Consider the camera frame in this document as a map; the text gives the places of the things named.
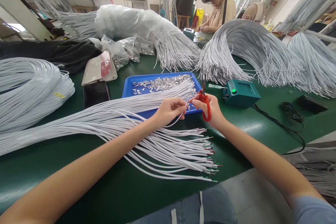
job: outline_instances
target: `forearm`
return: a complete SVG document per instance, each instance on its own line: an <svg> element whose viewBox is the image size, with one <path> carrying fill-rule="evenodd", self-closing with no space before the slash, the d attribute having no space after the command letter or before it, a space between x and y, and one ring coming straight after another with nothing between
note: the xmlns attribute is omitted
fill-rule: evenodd
<svg viewBox="0 0 336 224"><path fill-rule="evenodd" d="M323 199L309 181L280 155L238 129L225 119L219 131L277 187L291 204L293 196Z"/></svg>
<svg viewBox="0 0 336 224"><path fill-rule="evenodd" d="M215 33L219 28L220 28L220 26L217 26L217 27L210 27L210 32L211 32L211 33Z"/></svg>
<svg viewBox="0 0 336 224"><path fill-rule="evenodd" d="M154 130L153 123L147 120L73 161L14 203L0 217L0 223L56 222L119 159Z"/></svg>
<svg viewBox="0 0 336 224"><path fill-rule="evenodd" d="M206 21L204 24L202 24L202 25L200 25L200 26L204 27L204 26L208 26L208 25L209 25L209 20Z"/></svg>

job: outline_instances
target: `scissors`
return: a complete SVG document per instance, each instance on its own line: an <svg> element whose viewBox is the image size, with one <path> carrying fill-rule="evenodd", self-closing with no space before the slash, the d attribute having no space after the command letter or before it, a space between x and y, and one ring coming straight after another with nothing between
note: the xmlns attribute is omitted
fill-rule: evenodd
<svg viewBox="0 0 336 224"><path fill-rule="evenodd" d="M198 94L199 94L200 101L206 103L206 106L208 107L208 118L205 117L205 113L203 111L203 119L204 121L210 121L211 120L211 110L210 110L210 104L209 104L209 97L204 93L205 85L206 85L206 81L202 80L202 89L198 91Z"/></svg>

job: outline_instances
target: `blue shirt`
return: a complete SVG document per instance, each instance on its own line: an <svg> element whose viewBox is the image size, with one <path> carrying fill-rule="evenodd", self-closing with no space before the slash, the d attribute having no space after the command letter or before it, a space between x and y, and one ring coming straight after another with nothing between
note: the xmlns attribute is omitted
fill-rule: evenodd
<svg viewBox="0 0 336 224"><path fill-rule="evenodd" d="M294 199L296 224L335 224L336 209L322 199L302 196Z"/></svg>

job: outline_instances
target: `green machine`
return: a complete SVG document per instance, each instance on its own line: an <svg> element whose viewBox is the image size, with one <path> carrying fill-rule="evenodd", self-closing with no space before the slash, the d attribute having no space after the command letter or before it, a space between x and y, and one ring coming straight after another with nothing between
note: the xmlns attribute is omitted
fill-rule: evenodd
<svg viewBox="0 0 336 224"><path fill-rule="evenodd" d="M190 38L192 41L194 41L195 30L184 28L183 34Z"/></svg>
<svg viewBox="0 0 336 224"><path fill-rule="evenodd" d="M235 107L251 107L260 98L252 82L229 80L223 88L225 103Z"/></svg>

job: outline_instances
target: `denim jeans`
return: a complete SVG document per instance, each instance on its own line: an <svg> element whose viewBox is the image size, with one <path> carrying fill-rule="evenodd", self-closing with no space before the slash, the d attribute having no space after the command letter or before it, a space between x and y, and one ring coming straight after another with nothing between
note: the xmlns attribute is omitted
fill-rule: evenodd
<svg viewBox="0 0 336 224"><path fill-rule="evenodd" d="M202 192L204 223L206 224L237 224L231 200L218 184ZM182 201L144 216L132 224L171 224L173 209L176 210L177 224L198 224L200 222L200 194L194 194Z"/></svg>

